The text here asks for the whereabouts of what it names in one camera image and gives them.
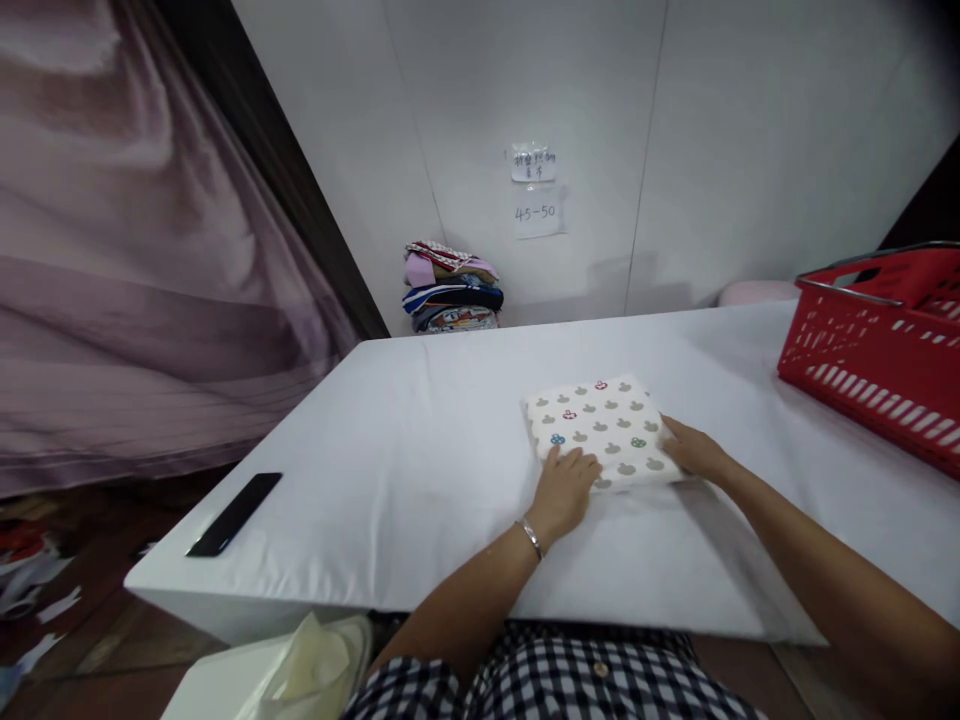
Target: red plastic basket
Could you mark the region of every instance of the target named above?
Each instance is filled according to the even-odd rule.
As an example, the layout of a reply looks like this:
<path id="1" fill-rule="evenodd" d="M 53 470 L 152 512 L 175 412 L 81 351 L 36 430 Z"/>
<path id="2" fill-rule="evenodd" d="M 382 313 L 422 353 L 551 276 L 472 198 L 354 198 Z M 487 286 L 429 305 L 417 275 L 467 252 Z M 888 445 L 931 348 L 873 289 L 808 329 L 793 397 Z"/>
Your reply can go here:
<path id="1" fill-rule="evenodd" d="M 851 275 L 869 279 L 837 284 Z M 780 377 L 960 479 L 960 243 L 843 260 L 797 286 Z"/>

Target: checkered shorts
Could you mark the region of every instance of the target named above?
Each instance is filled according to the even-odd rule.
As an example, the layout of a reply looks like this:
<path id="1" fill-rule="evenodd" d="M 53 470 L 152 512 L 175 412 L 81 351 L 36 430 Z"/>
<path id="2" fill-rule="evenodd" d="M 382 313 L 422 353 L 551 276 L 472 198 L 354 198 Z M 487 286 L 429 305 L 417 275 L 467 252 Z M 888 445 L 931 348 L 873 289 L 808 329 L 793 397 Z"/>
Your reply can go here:
<path id="1" fill-rule="evenodd" d="M 442 661 L 394 658 L 344 718 L 762 717 L 708 678 L 686 635 L 508 624 L 465 693 Z"/>

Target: folded baby towel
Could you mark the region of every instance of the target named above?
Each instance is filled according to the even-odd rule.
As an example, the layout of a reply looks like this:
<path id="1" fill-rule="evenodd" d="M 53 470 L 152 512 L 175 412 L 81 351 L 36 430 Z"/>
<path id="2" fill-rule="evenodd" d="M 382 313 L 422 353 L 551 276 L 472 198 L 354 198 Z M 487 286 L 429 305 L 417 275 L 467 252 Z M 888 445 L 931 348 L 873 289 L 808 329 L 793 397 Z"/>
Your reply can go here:
<path id="1" fill-rule="evenodd" d="M 616 492 L 684 477 L 660 449 L 670 431 L 633 375 L 555 388 L 524 402 L 541 460 L 554 445 L 560 445 L 563 453 L 581 447 L 585 454 L 597 456 L 603 473 L 594 491 Z"/>

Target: folded clothing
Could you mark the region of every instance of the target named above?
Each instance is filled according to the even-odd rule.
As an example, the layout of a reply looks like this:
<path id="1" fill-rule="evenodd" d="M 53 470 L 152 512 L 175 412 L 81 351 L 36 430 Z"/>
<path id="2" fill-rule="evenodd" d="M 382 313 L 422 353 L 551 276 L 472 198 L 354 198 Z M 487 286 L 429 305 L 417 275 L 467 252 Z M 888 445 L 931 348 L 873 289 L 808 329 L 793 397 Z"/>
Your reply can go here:
<path id="1" fill-rule="evenodd" d="M 503 293 L 499 288 L 482 283 L 476 278 L 457 278 L 456 284 L 428 285 L 413 288 L 403 298 L 403 309 L 413 315 L 425 304 L 479 305 L 491 310 L 503 307 Z"/>
<path id="2" fill-rule="evenodd" d="M 473 257 L 470 253 L 460 252 L 431 240 L 417 240 L 407 245 L 407 250 L 423 255 L 444 270 L 457 270 Z"/>
<path id="3" fill-rule="evenodd" d="M 499 327 L 497 314 L 485 307 L 440 308 L 426 324 L 429 333 L 463 332 L 466 330 L 492 330 Z"/>
<path id="4" fill-rule="evenodd" d="M 413 325 L 414 332 L 423 332 L 427 329 L 427 325 L 433 318 L 439 315 L 446 310 L 449 310 L 449 305 L 426 305 L 424 304 L 417 312 L 413 314 L 410 318 L 410 322 Z"/>
<path id="5" fill-rule="evenodd" d="M 410 287 L 433 285 L 438 280 L 445 280 L 463 274 L 476 275 L 480 280 L 490 285 L 493 285 L 500 278 L 493 266 L 480 258 L 470 258 L 462 267 L 456 270 L 445 270 L 439 265 L 435 265 L 430 258 L 425 255 L 413 251 L 407 255 L 405 270 L 407 285 Z"/>
<path id="6" fill-rule="evenodd" d="M 567 385 L 524 400 L 537 456 L 550 448 L 593 453 L 603 473 L 592 491 L 617 492 L 681 480 L 683 471 L 660 449 L 670 437 L 660 413 L 633 375 Z"/>

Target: pink cloth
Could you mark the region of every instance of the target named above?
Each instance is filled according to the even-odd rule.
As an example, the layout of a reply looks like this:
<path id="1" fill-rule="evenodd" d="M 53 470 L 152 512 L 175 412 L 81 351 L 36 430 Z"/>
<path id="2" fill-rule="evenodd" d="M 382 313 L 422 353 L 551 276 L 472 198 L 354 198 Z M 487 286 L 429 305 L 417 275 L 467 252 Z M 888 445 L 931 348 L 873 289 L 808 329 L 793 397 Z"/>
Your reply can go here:
<path id="1" fill-rule="evenodd" d="M 727 305 L 756 305 L 777 300 L 796 300 L 800 288 L 779 280 L 745 280 L 728 285 L 720 293 L 720 307 Z"/>
<path id="2" fill-rule="evenodd" d="M 152 3 L 0 5 L 0 497 L 235 461 L 357 343 Z"/>
<path id="3" fill-rule="evenodd" d="M 464 263 L 464 267 L 486 270 L 495 278 L 500 277 L 493 265 L 477 257 L 467 260 L 467 262 Z M 406 274 L 407 283 L 410 287 L 423 287 L 424 285 L 433 285 L 437 282 L 433 274 L 433 262 L 429 258 L 415 252 L 407 255 Z"/>

